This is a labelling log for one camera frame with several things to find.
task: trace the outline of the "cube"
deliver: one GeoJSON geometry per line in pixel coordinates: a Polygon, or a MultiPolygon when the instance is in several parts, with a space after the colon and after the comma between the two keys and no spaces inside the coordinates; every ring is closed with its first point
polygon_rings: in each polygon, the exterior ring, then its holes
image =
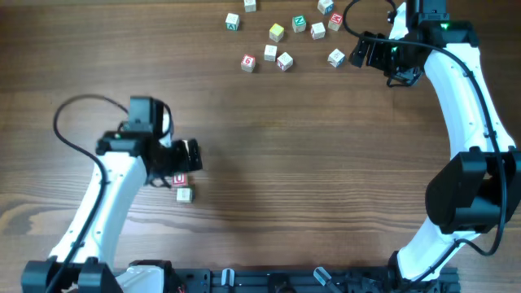
{"type": "Polygon", "coordinates": [[[226,17],[226,28],[229,30],[239,29],[239,16],[233,13],[228,13],[226,17]]]}
{"type": "Polygon", "coordinates": [[[178,203],[191,203],[193,201],[192,189],[190,187],[177,188],[176,200],[178,203]]]}
{"type": "Polygon", "coordinates": [[[256,0],[244,0],[244,10],[246,12],[255,12],[255,11],[257,11],[257,2],[256,2],[256,0]]]}
{"type": "Polygon", "coordinates": [[[266,49],[264,50],[264,60],[275,61],[275,58],[277,58],[277,46],[266,45],[266,49]]]}
{"type": "Polygon", "coordinates": [[[318,1],[318,10],[323,14],[326,15],[333,11],[333,1],[332,0],[319,0],[318,1]]]}
{"type": "Polygon", "coordinates": [[[329,57],[327,57],[327,62],[329,62],[331,65],[333,65],[334,68],[337,68],[342,64],[345,60],[344,53],[340,52],[340,50],[335,49],[331,54],[329,54],[329,57]]]}
{"type": "Polygon", "coordinates": [[[277,66],[283,71],[286,71],[291,65],[293,65],[293,58],[287,52],[284,52],[277,58],[277,66]]]}
{"type": "Polygon", "coordinates": [[[253,72],[253,68],[255,68],[255,57],[244,55],[243,62],[241,62],[241,68],[245,72],[253,72]]]}
{"type": "Polygon", "coordinates": [[[269,38],[278,42],[282,37],[284,37],[284,28],[278,24],[274,24],[274,26],[269,29],[269,38]]]}
{"type": "Polygon", "coordinates": [[[329,20],[329,24],[327,25],[327,27],[338,32],[340,26],[342,25],[342,19],[343,19],[343,17],[340,14],[338,14],[336,12],[333,13],[333,15],[331,16],[331,19],[329,20]]]}
{"type": "Polygon", "coordinates": [[[317,40],[319,38],[323,38],[326,36],[326,28],[324,28],[323,23],[317,23],[311,26],[311,36],[313,40],[317,40]]]}
{"type": "Polygon", "coordinates": [[[177,173],[172,177],[173,187],[188,186],[188,176],[185,173],[177,173]]]}
{"type": "Polygon", "coordinates": [[[303,15],[293,17],[293,31],[300,33],[306,30],[306,19],[303,15]]]}

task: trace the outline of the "wood grain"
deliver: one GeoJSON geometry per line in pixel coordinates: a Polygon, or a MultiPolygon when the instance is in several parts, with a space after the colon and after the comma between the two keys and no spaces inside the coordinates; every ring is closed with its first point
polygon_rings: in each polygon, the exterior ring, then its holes
{"type": "MultiPolygon", "coordinates": [[[[475,25],[488,88],[516,141],[519,8],[449,1],[453,19],[475,25]]],[[[356,30],[389,30],[386,2],[355,10],[356,30]]],[[[436,94],[425,78],[390,90],[375,69],[334,69],[328,54],[348,54],[357,40],[343,29],[319,41],[309,30],[295,34],[298,14],[326,20],[315,1],[261,1],[249,14],[241,2],[217,1],[0,8],[0,291],[20,290],[25,263],[47,256],[89,183],[92,163],[51,130],[57,106],[83,93],[123,104],[132,94],[161,98],[173,109],[177,137],[197,138],[203,148],[204,171],[191,178],[194,204],[143,188],[117,266],[143,258],[210,269],[384,265],[422,224],[427,183],[449,159],[436,94]],[[238,32],[225,30],[228,12],[240,14],[238,32]],[[294,58],[289,72],[263,60],[275,22],[287,30],[278,52],[294,58]],[[253,74],[240,69],[244,54],[257,57],[253,74]]],[[[84,102],[59,127],[92,151],[122,119],[84,102]]],[[[478,243],[489,246],[492,237],[478,243]]],[[[494,257],[462,249],[451,265],[464,291],[521,291],[519,241],[517,212],[494,257]]]]}

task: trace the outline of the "yellow cube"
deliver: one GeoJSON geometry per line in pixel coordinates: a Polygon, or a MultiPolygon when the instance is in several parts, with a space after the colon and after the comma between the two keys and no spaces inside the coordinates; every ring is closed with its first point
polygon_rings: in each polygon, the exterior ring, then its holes
{"type": "Polygon", "coordinates": [[[274,24],[269,30],[269,38],[278,42],[284,36],[284,28],[278,24],[274,24]]]}

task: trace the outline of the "wooden tabletop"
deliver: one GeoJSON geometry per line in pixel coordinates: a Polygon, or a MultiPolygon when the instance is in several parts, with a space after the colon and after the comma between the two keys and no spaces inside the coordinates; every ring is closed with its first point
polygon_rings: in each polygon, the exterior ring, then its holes
{"type": "MultiPolygon", "coordinates": [[[[335,3],[336,11],[347,2],[335,3]]],[[[28,260],[44,260],[66,231],[93,164],[62,144],[51,119],[69,96],[105,94],[123,104],[149,94],[173,109],[177,138],[197,138],[204,171],[193,173],[193,204],[145,187],[129,211],[116,254],[176,268],[385,265],[426,218],[427,183],[448,163],[449,140],[426,77],[389,89],[374,68],[327,56],[357,43],[343,28],[314,41],[316,1],[0,8],[0,291],[19,291],[28,260]],[[226,31],[228,12],[240,30],[226,31]],[[291,17],[308,29],[293,33],[291,17]],[[279,43],[269,28],[285,29],[279,43]],[[294,59],[288,72],[263,60],[265,45],[294,59]],[[256,70],[241,70],[243,55],[256,70]]],[[[521,142],[518,1],[449,1],[470,20],[504,126],[521,142]]],[[[388,33],[385,1],[357,4],[357,31],[388,33]]],[[[94,150],[125,117],[101,102],[78,103],[59,124],[94,150]]],[[[493,234],[476,242],[489,247],[493,234]]],[[[464,292],[521,291],[521,213],[489,258],[465,247],[457,266],[464,292]]]]}

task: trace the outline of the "white cube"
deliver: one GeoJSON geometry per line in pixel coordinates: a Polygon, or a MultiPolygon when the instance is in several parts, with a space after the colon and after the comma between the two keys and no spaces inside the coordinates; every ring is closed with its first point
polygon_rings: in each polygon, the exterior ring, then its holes
{"type": "Polygon", "coordinates": [[[340,52],[340,50],[335,49],[331,54],[329,54],[329,57],[327,57],[327,62],[329,62],[331,65],[333,65],[334,68],[337,68],[342,64],[345,60],[345,54],[340,52]]]}
{"type": "Polygon", "coordinates": [[[291,65],[293,65],[293,58],[287,52],[284,52],[277,58],[277,66],[283,71],[286,71],[291,65]]]}
{"type": "Polygon", "coordinates": [[[244,10],[246,12],[255,12],[255,11],[257,11],[257,2],[256,2],[256,0],[244,0],[244,10]]]}
{"type": "Polygon", "coordinates": [[[233,13],[228,13],[226,17],[226,28],[229,30],[239,29],[239,16],[233,13]]]}
{"type": "Polygon", "coordinates": [[[269,29],[269,38],[278,42],[282,37],[284,37],[284,28],[278,24],[274,24],[274,26],[269,29]]]}
{"type": "Polygon", "coordinates": [[[243,62],[241,62],[241,68],[245,72],[253,72],[253,68],[255,68],[255,57],[244,55],[243,62]]]}
{"type": "Polygon", "coordinates": [[[306,30],[306,18],[303,15],[293,17],[293,31],[300,33],[306,30]]]}
{"type": "Polygon", "coordinates": [[[277,58],[277,46],[266,45],[264,49],[264,60],[275,61],[277,58]]]}
{"type": "Polygon", "coordinates": [[[177,202],[191,203],[193,201],[192,189],[190,187],[177,188],[177,202]]]}
{"type": "Polygon", "coordinates": [[[329,19],[329,24],[327,25],[328,28],[331,28],[332,30],[338,31],[340,26],[342,25],[342,15],[338,13],[333,13],[331,18],[329,19]]]}
{"type": "Polygon", "coordinates": [[[311,26],[311,36],[313,40],[323,38],[326,36],[326,28],[324,28],[323,23],[317,23],[311,26]]]}
{"type": "Polygon", "coordinates": [[[319,0],[318,1],[318,10],[326,15],[333,11],[334,3],[332,0],[319,0]]]}

